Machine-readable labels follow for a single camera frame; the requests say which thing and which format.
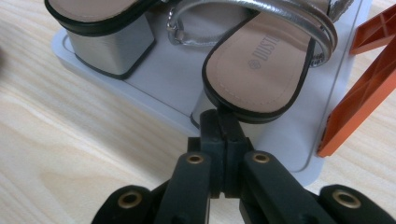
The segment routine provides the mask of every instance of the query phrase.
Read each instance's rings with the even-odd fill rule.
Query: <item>wooden table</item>
[[[395,3],[374,0],[370,16]],[[89,223],[115,189],[170,177],[188,136],[66,70],[43,0],[3,0],[0,15],[0,223]],[[357,58],[351,83],[378,52]],[[395,93],[308,189],[347,185],[396,217]],[[211,223],[242,223],[237,204],[212,201]]]

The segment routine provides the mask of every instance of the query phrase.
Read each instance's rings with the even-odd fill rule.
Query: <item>white tray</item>
[[[349,47],[355,28],[366,21],[370,5],[371,0],[355,0],[335,24],[339,43],[331,60],[320,68],[309,70],[303,89],[289,111],[271,123],[257,126],[254,136],[247,135],[252,137],[256,149],[274,154],[304,186],[317,179],[322,168],[323,159],[316,156],[318,144],[328,115],[345,94],[353,64]],[[219,28],[211,23],[213,18],[207,18],[222,18],[221,13],[227,10],[219,7],[216,13],[204,16],[202,14],[210,14],[210,10],[204,8],[205,13],[200,13],[198,8],[187,18],[189,25],[198,32],[224,29],[224,26]],[[165,29],[166,13],[161,9],[147,13],[156,45],[131,77],[123,81],[103,76],[79,61],[65,30],[55,35],[52,49],[67,69],[103,85],[187,136],[198,136],[190,114],[203,89],[201,69],[210,48],[171,45]]]

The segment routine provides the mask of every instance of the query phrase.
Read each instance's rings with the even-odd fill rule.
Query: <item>silver strap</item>
[[[169,13],[167,30],[171,43],[198,47],[214,46],[222,38],[224,34],[197,36],[184,32],[183,23],[179,18],[180,15],[192,7],[208,3],[234,4],[267,12],[300,28],[312,36],[322,49],[320,54],[314,56],[311,62],[313,67],[326,63],[337,45],[337,33],[332,20],[316,6],[307,3],[305,0],[183,0]],[[332,8],[340,8],[340,6],[334,4],[331,10]],[[337,13],[330,14],[334,18],[338,18],[343,12],[337,9]]]

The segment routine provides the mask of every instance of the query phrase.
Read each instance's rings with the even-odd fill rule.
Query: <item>brand logo on insole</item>
[[[259,46],[251,54],[254,59],[249,60],[247,63],[251,69],[261,68],[261,62],[267,62],[271,56],[271,53],[276,48],[276,44],[279,42],[278,38],[270,35],[266,35],[260,42]]]

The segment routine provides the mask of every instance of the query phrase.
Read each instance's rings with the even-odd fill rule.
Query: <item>orange stand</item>
[[[350,53],[360,54],[385,46],[395,35],[396,5],[393,5],[357,28]]]
[[[351,53],[388,45],[330,114],[320,157],[331,156],[396,89],[395,31],[396,5],[358,27]]]

